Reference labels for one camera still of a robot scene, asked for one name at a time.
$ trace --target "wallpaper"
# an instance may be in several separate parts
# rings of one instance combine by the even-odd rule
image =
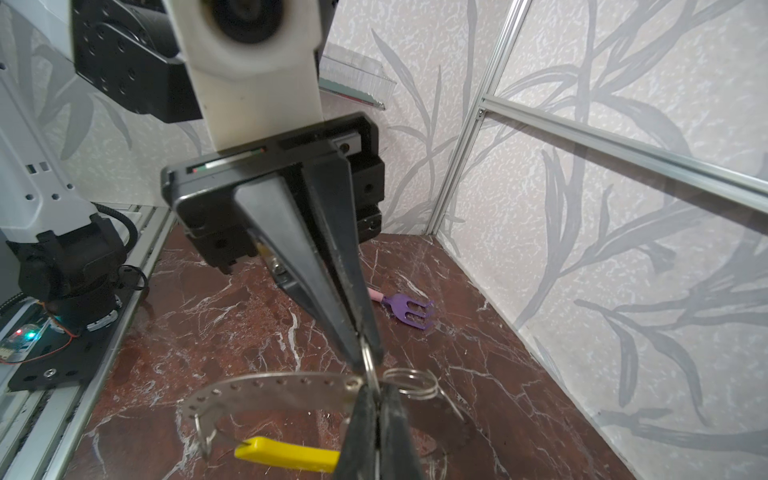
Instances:
[[[499,90],[768,177],[766,27],[761,1],[534,0]],[[765,478],[765,215],[489,116],[439,239],[639,478]]]
[[[379,59],[398,82],[386,111],[323,94],[326,118],[365,111],[386,163],[384,230],[421,233],[508,9],[508,0],[343,0],[329,41]],[[0,48],[78,189],[161,205],[166,164],[212,151],[203,121],[163,124],[109,100],[26,20],[0,5]]]

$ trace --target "yellow handle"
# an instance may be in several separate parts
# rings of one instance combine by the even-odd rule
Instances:
[[[248,445],[241,445],[235,449],[236,458],[270,467],[333,472],[339,461],[339,453],[335,450],[302,447],[293,443],[277,442],[267,437],[253,437],[244,443]]]

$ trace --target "transparent plastic box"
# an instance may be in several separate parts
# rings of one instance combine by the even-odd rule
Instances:
[[[396,84],[384,74],[380,61],[326,43],[320,59],[320,90],[385,110]]]

